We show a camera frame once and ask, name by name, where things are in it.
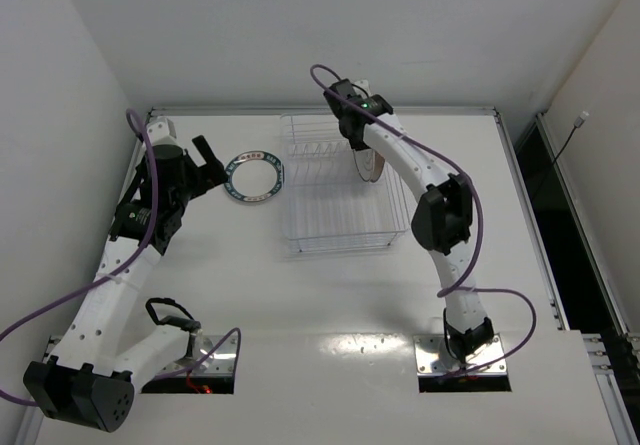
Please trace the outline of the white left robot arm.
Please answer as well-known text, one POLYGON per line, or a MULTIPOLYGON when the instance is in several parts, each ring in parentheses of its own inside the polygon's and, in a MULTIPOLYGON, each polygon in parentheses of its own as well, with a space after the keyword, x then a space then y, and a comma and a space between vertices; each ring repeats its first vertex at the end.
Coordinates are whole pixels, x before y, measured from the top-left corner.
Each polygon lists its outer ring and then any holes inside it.
POLYGON ((118 203, 96 287, 85 293, 67 331, 42 361, 31 362, 23 384, 50 419, 104 432, 120 428, 134 399, 174 363, 193 366, 201 324, 186 313, 150 315, 153 331, 124 352, 125 325, 154 267, 182 225, 189 203, 228 180, 202 135, 192 140, 203 162, 180 145, 166 118, 134 124, 143 157, 118 203))

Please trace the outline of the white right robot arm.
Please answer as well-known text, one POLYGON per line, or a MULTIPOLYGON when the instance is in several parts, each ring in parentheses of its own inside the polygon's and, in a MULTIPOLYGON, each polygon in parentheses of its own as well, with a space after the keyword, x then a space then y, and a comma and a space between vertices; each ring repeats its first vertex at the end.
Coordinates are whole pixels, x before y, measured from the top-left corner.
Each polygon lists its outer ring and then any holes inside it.
POLYGON ((407 185, 417 206, 411 231, 429 253, 445 300, 445 344, 463 364, 493 340, 493 325, 475 290, 472 269, 478 254, 468 241, 473 224, 473 187, 460 171, 439 166, 433 154, 406 134, 393 108, 379 95, 360 96, 347 79, 324 92, 339 130, 356 151, 372 150, 407 185))

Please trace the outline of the orange sunburst plate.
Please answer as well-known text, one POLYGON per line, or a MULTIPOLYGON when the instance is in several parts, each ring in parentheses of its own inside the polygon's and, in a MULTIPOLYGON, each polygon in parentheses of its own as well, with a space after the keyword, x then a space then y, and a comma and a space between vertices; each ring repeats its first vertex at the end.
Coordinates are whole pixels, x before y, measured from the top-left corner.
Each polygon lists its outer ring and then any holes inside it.
POLYGON ((374 169, 371 176, 371 180, 373 182, 377 182, 380 179, 384 171, 384 166, 385 166, 384 157, 380 155, 378 152, 375 152, 374 153, 374 169))

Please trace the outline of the green rimmed white plate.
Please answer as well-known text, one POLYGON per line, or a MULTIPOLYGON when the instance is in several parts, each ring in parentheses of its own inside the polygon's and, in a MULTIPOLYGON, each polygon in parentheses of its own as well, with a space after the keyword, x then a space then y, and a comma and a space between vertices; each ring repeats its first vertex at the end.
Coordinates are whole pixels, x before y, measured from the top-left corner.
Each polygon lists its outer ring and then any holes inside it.
POLYGON ((284 185, 284 165, 279 157, 262 150, 243 152, 226 167, 227 194, 243 204, 259 204, 275 197, 284 185))

